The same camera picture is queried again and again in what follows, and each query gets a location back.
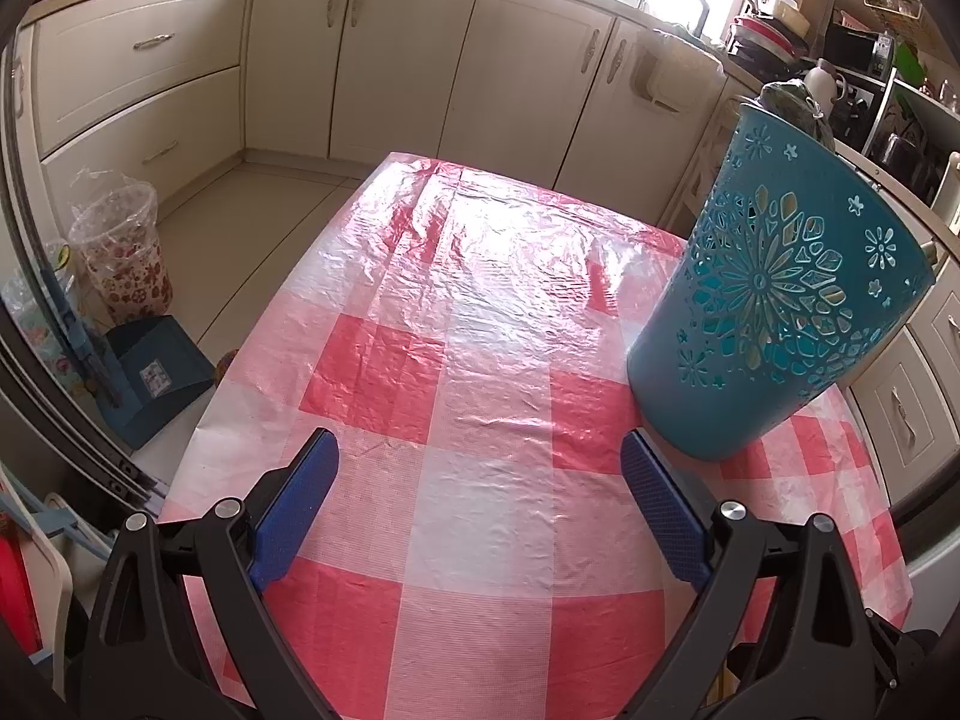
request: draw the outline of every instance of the shelf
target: shelf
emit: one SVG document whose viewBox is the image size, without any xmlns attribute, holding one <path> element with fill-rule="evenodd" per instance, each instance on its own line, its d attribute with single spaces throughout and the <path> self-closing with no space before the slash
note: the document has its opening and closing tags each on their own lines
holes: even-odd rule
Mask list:
<svg viewBox="0 0 960 720">
<path fill-rule="evenodd" d="M 960 151 L 960 116 L 900 79 L 894 81 L 894 92 L 904 95 L 930 143 L 947 154 Z"/>
</svg>

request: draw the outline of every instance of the plastic tablecloth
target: plastic tablecloth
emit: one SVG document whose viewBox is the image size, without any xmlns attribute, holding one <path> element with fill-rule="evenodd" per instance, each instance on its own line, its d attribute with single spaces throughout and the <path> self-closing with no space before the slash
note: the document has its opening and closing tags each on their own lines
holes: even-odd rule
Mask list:
<svg viewBox="0 0 960 720">
<path fill-rule="evenodd" d="M 616 715 L 693 600 L 619 474 L 642 423 L 626 353 L 684 245 L 553 191 L 391 155 L 240 350 L 164 518 L 246 494 L 328 428 L 339 476 L 265 600 L 343 717 Z M 865 603 L 904 619 L 904 558 L 838 389 L 726 463 L 667 454 L 759 517 L 831 514 Z M 202 584 L 188 592 L 222 690 L 248 701 Z"/>
</svg>

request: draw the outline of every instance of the teal plastic basket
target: teal plastic basket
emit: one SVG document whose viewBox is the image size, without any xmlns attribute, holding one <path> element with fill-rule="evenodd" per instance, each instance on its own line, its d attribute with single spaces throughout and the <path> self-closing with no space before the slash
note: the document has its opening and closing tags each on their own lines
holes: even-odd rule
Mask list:
<svg viewBox="0 0 960 720">
<path fill-rule="evenodd" d="M 740 107 L 712 192 L 628 373 L 645 419 L 719 461 L 859 362 L 933 283 L 893 209 L 836 155 Z"/>
</svg>

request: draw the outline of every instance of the floral trash can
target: floral trash can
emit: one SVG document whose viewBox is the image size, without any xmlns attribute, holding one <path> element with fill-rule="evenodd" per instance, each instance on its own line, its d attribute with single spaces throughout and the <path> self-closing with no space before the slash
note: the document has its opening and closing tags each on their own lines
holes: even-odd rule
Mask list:
<svg viewBox="0 0 960 720">
<path fill-rule="evenodd" d="M 162 317 L 173 300 L 157 234 L 157 190 L 124 180 L 80 213 L 69 235 L 117 324 Z"/>
<path fill-rule="evenodd" d="M 680 451 L 719 461 L 850 370 L 933 273 L 893 209 L 841 160 L 756 107 L 630 351 L 632 391 Z"/>
</svg>

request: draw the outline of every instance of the cabinet handle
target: cabinet handle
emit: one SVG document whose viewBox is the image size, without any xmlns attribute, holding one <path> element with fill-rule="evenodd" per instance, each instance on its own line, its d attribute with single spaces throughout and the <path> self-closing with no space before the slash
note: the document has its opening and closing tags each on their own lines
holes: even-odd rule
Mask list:
<svg viewBox="0 0 960 720">
<path fill-rule="evenodd" d="M 616 54 L 613 55 L 613 64 L 610 66 L 610 74 L 607 76 L 607 83 L 613 83 L 613 78 L 616 76 L 616 72 L 620 69 L 620 65 L 623 64 L 623 52 L 627 49 L 627 41 L 621 40 L 620 45 L 616 49 Z"/>
<path fill-rule="evenodd" d="M 915 442 L 915 440 L 917 440 L 917 434 L 914 433 L 913 428 L 910 427 L 910 423 L 907 421 L 906 409 L 904 408 L 904 404 L 901 403 L 901 399 L 899 399 L 899 395 L 896 394 L 896 387 L 894 387 L 894 389 L 891 389 L 890 394 L 893 397 L 894 406 L 896 406 L 896 413 L 899 415 L 899 418 L 904 423 L 904 427 L 907 429 L 907 432 L 909 432 L 910 434 L 909 443 L 912 445 L 912 443 Z"/>
<path fill-rule="evenodd" d="M 133 50 L 135 52 L 142 52 L 144 49 L 152 49 L 155 46 L 159 46 L 161 43 L 166 43 L 168 40 L 173 40 L 174 35 L 176 35 L 176 33 L 171 32 L 169 35 L 157 35 L 147 40 L 141 40 L 139 43 L 133 44 Z"/>
<path fill-rule="evenodd" d="M 592 36 L 590 36 L 590 42 L 587 44 L 587 53 L 584 54 L 584 66 L 580 68 L 580 72 L 584 75 L 587 74 L 587 70 L 590 66 L 590 60 L 597 53 L 597 41 L 600 39 L 600 30 L 594 29 Z"/>
<path fill-rule="evenodd" d="M 13 60 L 13 69 L 11 70 L 11 73 L 13 74 L 13 77 L 16 78 L 16 117 L 19 119 L 21 116 L 23 116 L 23 87 L 26 83 L 23 73 L 23 62 L 20 61 L 19 56 Z"/>
<path fill-rule="evenodd" d="M 326 25 L 329 28 L 333 27 L 333 1 L 334 0 L 326 1 Z"/>
<path fill-rule="evenodd" d="M 359 22 L 360 15 L 360 6 L 363 4 L 363 0 L 353 0 L 352 6 L 350 6 L 350 26 L 357 26 Z"/>
<path fill-rule="evenodd" d="M 169 154 L 171 151 L 174 151 L 174 149 L 177 146 L 179 146 L 179 141 L 175 140 L 175 141 L 172 141 L 171 143 L 168 143 L 167 146 L 164 146 L 160 151 L 157 151 L 157 153 L 155 153 L 153 156 L 149 156 L 146 159 L 144 159 L 141 162 L 141 165 L 149 165 L 150 162 L 154 161 L 155 159 L 160 159 L 160 157 L 164 156 L 165 154 Z"/>
</svg>

